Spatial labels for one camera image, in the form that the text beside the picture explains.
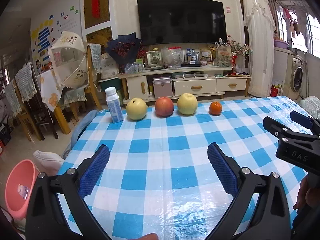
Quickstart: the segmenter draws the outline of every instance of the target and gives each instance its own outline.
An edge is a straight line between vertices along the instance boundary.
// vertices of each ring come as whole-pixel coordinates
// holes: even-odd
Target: white lace curtain
[[[273,31],[276,29],[268,0],[244,0],[244,21],[248,25],[249,43],[253,50],[249,93],[268,97],[273,75]]]

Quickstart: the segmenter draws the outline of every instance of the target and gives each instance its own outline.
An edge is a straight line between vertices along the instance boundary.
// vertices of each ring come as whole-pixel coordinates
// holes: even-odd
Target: red tassel
[[[100,9],[99,0],[91,0],[92,17],[100,18],[99,9]]]

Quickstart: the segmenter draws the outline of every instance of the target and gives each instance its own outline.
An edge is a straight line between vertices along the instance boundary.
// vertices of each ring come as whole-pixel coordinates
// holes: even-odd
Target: finger
[[[293,209],[298,209],[301,208],[305,205],[306,203],[306,193],[309,189],[309,184],[308,184],[308,175],[306,175],[300,182],[300,188],[297,196],[297,202],[293,206]]]
[[[306,194],[308,206],[315,208],[320,204],[320,188],[310,188]]]
[[[158,235],[156,233],[145,235],[136,240],[159,240]]]

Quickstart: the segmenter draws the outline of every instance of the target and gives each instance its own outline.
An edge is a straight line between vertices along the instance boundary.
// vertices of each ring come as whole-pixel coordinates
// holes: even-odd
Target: metal screw
[[[39,179],[42,179],[44,176],[45,176],[45,173],[44,173],[44,172],[41,172],[41,173],[39,173],[38,178],[39,178]]]
[[[69,175],[75,174],[75,172],[76,172],[75,168],[70,168],[67,170],[67,174],[69,174]]]
[[[244,174],[249,174],[249,173],[250,173],[250,169],[247,168],[247,167],[244,167],[244,168],[242,168],[242,172],[243,172]]]
[[[279,175],[279,173],[277,173],[277,172],[274,171],[274,172],[272,173],[272,176],[274,176],[275,178],[279,178],[280,175]]]

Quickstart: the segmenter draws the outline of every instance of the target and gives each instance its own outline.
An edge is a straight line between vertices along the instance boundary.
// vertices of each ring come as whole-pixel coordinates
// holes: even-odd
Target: checkered tablecloth
[[[277,171],[284,183],[291,220],[299,182],[305,172],[276,158],[276,137],[263,129],[270,116],[294,131],[311,133],[293,123],[292,110],[308,115],[286,97],[221,102],[220,116],[208,114],[210,103],[199,104],[193,116],[159,118],[154,108],[132,122],[124,115],[112,123],[100,112],[82,134],[59,174],[78,167],[105,144],[110,160],[92,194],[84,198],[112,239],[138,238],[155,232],[160,239],[205,239],[218,223],[232,196],[214,172],[207,147],[216,142],[240,167],[256,174]],[[70,228],[79,233],[63,195],[59,195]],[[257,196],[252,198],[239,231],[247,225]]]

